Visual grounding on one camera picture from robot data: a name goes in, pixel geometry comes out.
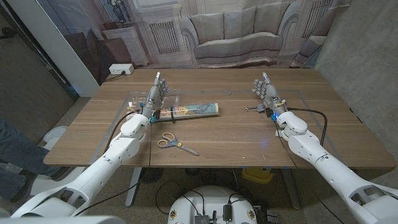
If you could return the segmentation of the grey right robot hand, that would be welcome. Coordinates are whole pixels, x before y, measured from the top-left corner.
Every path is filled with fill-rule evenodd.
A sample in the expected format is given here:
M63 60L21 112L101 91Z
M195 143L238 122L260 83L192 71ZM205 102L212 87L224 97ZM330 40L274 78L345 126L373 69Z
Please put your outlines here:
M271 110L275 117L287 111L285 100L280 97L266 72L262 73L262 80L255 79L252 92L260 97L264 108Z

